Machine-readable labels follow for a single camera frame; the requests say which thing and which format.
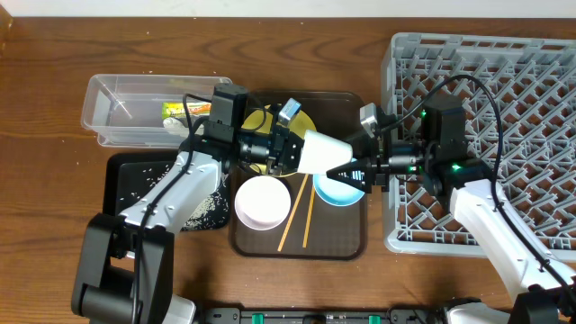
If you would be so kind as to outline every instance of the blue bowl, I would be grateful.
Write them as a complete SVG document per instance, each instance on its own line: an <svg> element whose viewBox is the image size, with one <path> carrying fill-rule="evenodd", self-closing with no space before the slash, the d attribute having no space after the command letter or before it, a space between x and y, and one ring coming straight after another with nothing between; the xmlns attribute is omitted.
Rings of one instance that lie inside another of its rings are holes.
<svg viewBox="0 0 576 324"><path fill-rule="evenodd" d="M339 181L328 179L325 175L314 175L316 194L326 203L337 207L345 207L357 203L364 192Z"/></svg>

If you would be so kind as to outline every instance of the yellow bowl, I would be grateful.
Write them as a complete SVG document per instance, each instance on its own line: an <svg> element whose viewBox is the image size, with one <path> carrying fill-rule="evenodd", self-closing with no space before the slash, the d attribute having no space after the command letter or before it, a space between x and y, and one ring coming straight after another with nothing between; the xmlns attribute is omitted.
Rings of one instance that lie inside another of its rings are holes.
<svg viewBox="0 0 576 324"><path fill-rule="evenodd" d="M264 115L262 114L262 111L258 110L258 111L252 112L244 121L242 128L245 130L252 130L252 129L258 127L260 125L260 123L262 122L263 116ZM263 134L269 134L270 128L272 126L272 119L273 119L273 115L270 112L267 112L266 113L266 122L264 123L264 125L262 125L262 128L260 128L256 132L263 133ZM296 117L294 118L292 123L290 124L290 131L295 133L296 135L298 135L298 137L300 137L301 139L304 139L304 135L306 134L307 130L315 131L316 126L314 125L314 122L312 121L310 116L306 114L306 112L300 111L300 112L298 112L298 114L296 115ZM266 166L265 165L261 165L261 164L258 164L258 166L252 165L252 166L250 166L250 168L252 170L254 170L255 172L262 170L263 174L266 173ZM283 176L290 176L290 175L293 175L293 174L279 175L279 176L283 177Z"/></svg>

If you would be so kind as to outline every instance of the black tray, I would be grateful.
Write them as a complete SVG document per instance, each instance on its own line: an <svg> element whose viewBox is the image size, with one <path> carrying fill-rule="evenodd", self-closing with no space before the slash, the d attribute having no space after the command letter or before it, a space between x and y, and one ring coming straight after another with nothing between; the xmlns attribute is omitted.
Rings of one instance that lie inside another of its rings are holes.
<svg viewBox="0 0 576 324"><path fill-rule="evenodd" d="M355 94L334 92L303 92L263 90L255 92L263 104L284 103L294 98L302 104L319 132L343 139L360 130L359 109L364 105ZM239 187L249 175L241 173L235 180ZM288 187L292 205L304 175L281 178ZM282 252L278 244L286 227L286 220L274 229L253 230L245 226L236 213L230 220L230 244L246 257L285 257L307 259L351 260L359 257L366 247L366 197L348 207L334 207L314 199L308 246L302 247L312 188L312 176L302 193L299 207L284 242Z"/></svg>
<svg viewBox="0 0 576 324"><path fill-rule="evenodd" d="M117 216L144 197L176 161L176 150L128 152L108 159L103 213ZM230 178L204 202L211 208L196 213L182 230L215 230L230 220Z"/></svg>

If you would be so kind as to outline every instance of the wooden table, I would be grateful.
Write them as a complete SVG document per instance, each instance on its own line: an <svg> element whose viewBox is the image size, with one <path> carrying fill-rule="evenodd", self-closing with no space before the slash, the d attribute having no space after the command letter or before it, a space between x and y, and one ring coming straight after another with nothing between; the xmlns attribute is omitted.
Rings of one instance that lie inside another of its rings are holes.
<svg viewBox="0 0 576 324"><path fill-rule="evenodd" d="M226 76L251 89L354 92L380 101L380 63L396 32L576 39L574 20L18 18L0 59L0 321L86 322L70 311L88 221L101 210L107 159L80 126L99 73ZM510 308L485 259L395 255L382 202L354 262L237 256L228 230L176 240L175 293L245 307L380 309L481 297ZM130 262L121 262L131 266Z"/></svg>

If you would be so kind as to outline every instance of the wooden chopstick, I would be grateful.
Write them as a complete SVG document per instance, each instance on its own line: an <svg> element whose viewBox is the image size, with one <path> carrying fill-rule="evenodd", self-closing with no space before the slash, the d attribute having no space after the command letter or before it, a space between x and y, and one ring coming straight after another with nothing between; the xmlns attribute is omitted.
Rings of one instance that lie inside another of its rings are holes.
<svg viewBox="0 0 576 324"><path fill-rule="evenodd" d="M302 247L306 248L308 245L308 232L310 230L310 221L312 220L312 207L314 206L314 197L316 196L316 190L314 185L312 185L312 192L310 194L310 204L308 205L308 219L306 220L306 230L304 231L304 241L302 242Z"/></svg>
<svg viewBox="0 0 576 324"><path fill-rule="evenodd" d="M302 197L302 192L304 191L304 187L306 186L307 180L308 175L305 175L304 180L302 180L302 184L300 185L300 191L296 196L296 202L294 202L294 206L292 207L292 211L290 212L290 218L288 219L288 223L286 224L286 228L284 229L284 234L282 235L282 239L280 240L280 245L278 245L278 252L282 252L282 247L284 246L284 242L286 241L286 236L288 236L288 230L290 230L290 225L292 225L292 219L294 218L294 214L296 213L296 209L298 208L298 204L300 203L300 197Z"/></svg>

